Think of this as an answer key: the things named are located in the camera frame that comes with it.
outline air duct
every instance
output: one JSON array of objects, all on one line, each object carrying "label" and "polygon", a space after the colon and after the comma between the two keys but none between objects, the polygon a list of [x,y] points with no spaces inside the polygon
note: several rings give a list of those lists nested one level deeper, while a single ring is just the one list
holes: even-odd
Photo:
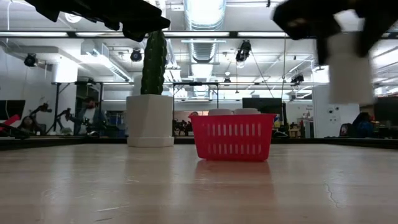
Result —
[{"label": "air duct", "polygon": [[109,49],[104,43],[101,47],[96,47],[92,40],[85,40],[81,43],[80,50],[82,55],[90,55],[91,62],[102,64],[125,82],[131,82],[129,73],[109,57]]},{"label": "air duct", "polygon": [[[225,9],[226,0],[184,0],[187,30],[221,30],[224,23]],[[201,63],[191,65],[191,72],[195,81],[197,78],[210,79],[213,71],[213,65],[210,63],[215,60],[217,48],[217,43],[190,44],[190,61],[192,63]],[[204,96],[203,88],[199,92],[200,96]]]}]

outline potted cactus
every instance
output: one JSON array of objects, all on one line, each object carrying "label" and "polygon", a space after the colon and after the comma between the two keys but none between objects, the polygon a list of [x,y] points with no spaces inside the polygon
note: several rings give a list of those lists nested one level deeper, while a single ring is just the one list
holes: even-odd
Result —
[{"label": "potted cactus", "polygon": [[162,31],[149,35],[142,69],[141,95],[127,97],[127,125],[131,147],[173,146],[173,98],[162,96],[167,42]]}]

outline cactus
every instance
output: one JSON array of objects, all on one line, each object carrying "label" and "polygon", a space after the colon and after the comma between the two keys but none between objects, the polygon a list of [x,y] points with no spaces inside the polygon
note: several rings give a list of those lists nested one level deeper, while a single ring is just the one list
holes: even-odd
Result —
[{"label": "cactus", "polygon": [[163,92],[167,43],[162,31],[150,33],[144,55],[141,94],[161,95]]}]

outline table surface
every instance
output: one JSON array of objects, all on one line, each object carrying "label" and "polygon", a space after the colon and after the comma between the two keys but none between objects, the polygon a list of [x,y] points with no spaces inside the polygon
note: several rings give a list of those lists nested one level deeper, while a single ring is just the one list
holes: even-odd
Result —
[{"label": "table surface", "polygon": [[0,152],[2,223],[397,223],[398,154],[273,145],[268,162],[195,146],[98,144]]}]

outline ceiling light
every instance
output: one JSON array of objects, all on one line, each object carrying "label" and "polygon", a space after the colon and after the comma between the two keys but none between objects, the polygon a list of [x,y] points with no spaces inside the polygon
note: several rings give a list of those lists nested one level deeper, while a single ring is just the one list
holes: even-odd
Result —
[{"label": "ceiling light", "polygon": [[302,82],[304,82],[304,76],[302,74],[298,74],[297,76],[292,78],[292,81],[290,81],[292,83],[291,86],[298,86],[300,85]]},{"label": "ceiling light", "polygon": [[238,37],[288,37],[284,32],[238,32]]},{"label": "ceiling light", "polygon": [[0,32],[0,37],[68,37],[66,32]]},{"label": "ceiling light", "polygon": [[308,93],[308,94],[303,95],[303,96],[298,96],[297,98],[303,99],[303,98],[305,98],[305,97],[307,97],[307,96],[309,96],[309,95],[311,95],[311,94],[312,94],[312,93]]},{"label": "ceiling light", "polygon": [[205,100],[205,99],[192,99],[192,100],[184,100],[185,102],[207,102],[209,100]]},{"label": "ceiling light", "polygon": [[141,54],[141,49],[140,48],[135,48],[132,50],[130,59],[133,62],[140,62],[142,60],[142,54]]},{"label": "ceiling light", "polygon": [[65,13],[65,18],[70,23],[77,23],[77,22],[81,21],[81,17],[80,16],[76,16],[76,15],[69,14],[69,13]]},{"label": "ceiling light", "polygon": [[225,44],[225,40],[181,40],[183,44]]},{"label": "ceiling light", "polygon": [[30,68],[37,66],[37,57],[35,53],[27,54],[27,57],[24,60],[24,64]]},{"label": "ceiling light", "polygon": [[251,44],[249,40],[244,40],[236,54],[236,63],[238,68],[244,67],[244,61],[250,56]]},{"label": "ceiling light", "polygon": [[191,31],[191,32],[164,32],[166,37],[229,37],[229,32]]},{"label": "ceiling light", "polygon": [[[234,82],[234,85],[254,85],[255,83]],[[220,85],[230,85],[230,83],[220,83]]]},{"label": "ceiling light", "polygon": [[306,86],[306,87],[304,87],[304,88],[301,88],[301,89],[299,89],[299,90],[296,90],[296,92],[299,93],[300,91],[306,90],[307,88],[311,88],[311,87],[312,87],[312,86]]},{"label": "ceiling light", "polygon": [[128,82],[107,82],[103,83],[104,85],[132,85],[132,83]]},{"label": "ceiling light", "polygon": [[279,2],[267,1],[267,2],[229,2],[226,7],[276,7]]},{"label": "ceiling light", "polygon": [[77,32],[78,37],[124,37],[122,32]]},{"label": "ceiling light", "polygon": [[126,100],[103,100],[103,102],[125,102]]}]

